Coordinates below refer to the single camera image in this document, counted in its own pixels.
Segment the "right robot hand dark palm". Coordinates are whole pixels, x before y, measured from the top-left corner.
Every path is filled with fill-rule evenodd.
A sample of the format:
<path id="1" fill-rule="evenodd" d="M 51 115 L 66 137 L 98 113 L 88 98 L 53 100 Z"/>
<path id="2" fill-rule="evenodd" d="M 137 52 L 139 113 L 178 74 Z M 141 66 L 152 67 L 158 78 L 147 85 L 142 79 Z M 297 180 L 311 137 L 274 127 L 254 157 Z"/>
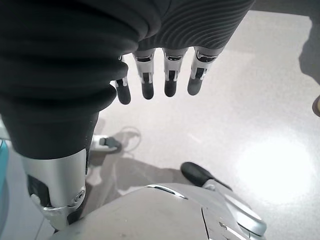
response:
<path id="1" fill-rule="evenodd" d="M 56 230 L 79 218 L 99 112 L 131 100 L 134 56 L 142 94 L 154 94 L 156 48 L 165 94 L 195 50 L 187 86 L 196 95 L 209 67 L 252 7 L 251 0 L 3 0 L 0 115 L 22 156 L 28 193 Z"/>

